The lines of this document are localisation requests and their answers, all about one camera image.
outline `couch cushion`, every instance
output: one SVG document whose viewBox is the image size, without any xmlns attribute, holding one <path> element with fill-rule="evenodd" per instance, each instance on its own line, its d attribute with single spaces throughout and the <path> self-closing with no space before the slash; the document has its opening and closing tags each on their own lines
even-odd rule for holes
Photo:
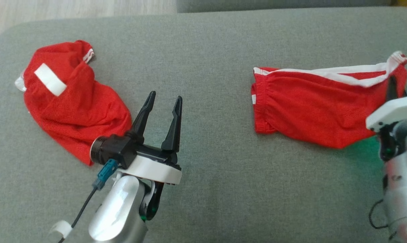
<svg viewBox="0 0 407 243">
<path fill-rule="evenodd" d="M 159 146 L 177 95 L 180 185 L 165 186 L 145 242 L 385 242 L 368 225 L 382 198 L 374 138 L 343 150 L 254 132 L 253 67 L 316 69 L 407 55 L 407 8 L 277 9 L 27 23 L 0 36 L 0 242 L 46 242 L 74 220 L 100 170 L 83 165 L 28 114 L 13 82 L 34 51 L 83 39 L 96 80 L 135 117 L 157 91 L 145 142 Z M 110 183 L 66 242 L 88 224 Z M 385 223 L 380 209 L 376 224 Z"/>
</svg>

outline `blue connector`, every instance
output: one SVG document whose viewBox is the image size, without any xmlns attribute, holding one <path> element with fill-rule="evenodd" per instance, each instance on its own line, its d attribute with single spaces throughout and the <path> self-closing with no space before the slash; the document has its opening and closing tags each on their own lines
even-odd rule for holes
<svg viewBox="0 0 407 243">
<path fill-rule="evenodd" d="M 97 188 L 100 191 L 104 186 L 106 181 L 108 181 L 109 177 L 115 173 L 118 169 L 118 161 L 114 159 L 109 159 L 103 169 L 97 175 L 97 180 L 92 183 L 92 186 Z"/>
</svg>

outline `gray fabric surface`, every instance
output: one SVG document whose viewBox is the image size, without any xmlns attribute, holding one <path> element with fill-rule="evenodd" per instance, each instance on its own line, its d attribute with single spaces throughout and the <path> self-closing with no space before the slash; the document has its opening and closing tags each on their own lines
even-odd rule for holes
<svg viewBox="0 0 407 243">
<path fill-rule="evenodd" d="M 177 0 L 178 12 L 215 12 L 279 8 L 388 6 L 391 0 Z"/>
<path fill-rule="evenodd" d="M 180 185 L 166 186 L 145 242 L 381 243 L 368 225 L 382 197 L 374 138 L 326 149 L 253 129 L 254 66 L 328 68 L 407 55 L 407 8 L 279 9 L 27 23 L 0 36 L 0 242 L 47 242 L 72 222 L 100 166 L 88 168 L 28 114 L 14 80 L 41 47 L 94 47 L 96 79 L 135 117 L 151 90 L 145 132 L 160 145 L 182 95 Z M 95 194 L 66 242 L 89 242 Z M 376 223 L 384 223 L 381 210 Z"/>
</svg>

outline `white cable clip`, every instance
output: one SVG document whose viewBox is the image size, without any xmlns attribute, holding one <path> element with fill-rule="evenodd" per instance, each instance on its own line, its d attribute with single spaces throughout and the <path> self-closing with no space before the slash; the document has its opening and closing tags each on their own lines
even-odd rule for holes
<svg viewBox="0 0 407 243">
<path fill-rule="evenodd" d="M 69 235 L 69 233 L 71 232 L 72 229 L 73 228 L 71 227 L 71 225 L 68 222 L 61 220 L 61 221 L 58 221 L 56 224 L 54 224 L 54 226 L 52 226 L 48 235 L 51 235 L 53 232 L 58 232 L 65 239 Z"/>
</svg>

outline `white stripe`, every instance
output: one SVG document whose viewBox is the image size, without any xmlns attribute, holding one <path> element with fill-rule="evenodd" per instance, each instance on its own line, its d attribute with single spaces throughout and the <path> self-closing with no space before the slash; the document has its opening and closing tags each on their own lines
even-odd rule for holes
<svg viewBox="0 0 407 243">
<path fill-rule="evenodd" d="M 330 68 L 314 69 L 317 72 L 332 72 L 338 74 L 354 74 L 354 73 L 368 73 L 368 72 L 381 72 L 386 70 L 386 62 L 378 63 L 376 65 L 359 65 L 359 66 L 338 66 Z"/>
<path fill-rule="evenodd" d="M 85 54 L 85 56 L 83 56 L 83 61 L 88 63 L 89 60 L 91 60 L 91 58 L 94 56 L 94 50 L 91 48 L 89 49 L 89 51 Z"/>
<path fill-rule="evenodd" d="M 340 83 L 345 83 L 349 85 L 357 85 L 362 87 L 371 87 L 376 85 L 380 82 L 383 82 L 388 78 L 388 75 L 392 73 L 401 63 L 407 61 L 406 57 L 402 57 L 402 53 L 400 51 L 394 52 L 389 58 L 388 61 L 385 63 L 378 63 L 376 65 L 360 65 L 360 66 L 341 66 L 341 67 L 332 67 L 332 68 L 323 68 L 323 69 L 314 69 L 314 70 L 302 70 L 302 69 L 278 69 L 275 71 L 266 71 L 260 69 L 258 67 L 253 68 L 255 74 L 261 75 L 269 75 L 274 72 L 299 72 L 304 74 L 313 74 L 316 76 L 324 77 L 330 80 L 334 80 Z M 366 72 L 379 72 L 379 71 L 386 71 L 385 74 L 358 80 L 354 77 L 342 75 L 348 73 L 366 73 Z"/>
<path fill-rule="evenodd" d="M 44 63 L 37 68 L 34 74 L 55 96 L 59 96 L 67 88 L 67 85 Z"/>
</svg>

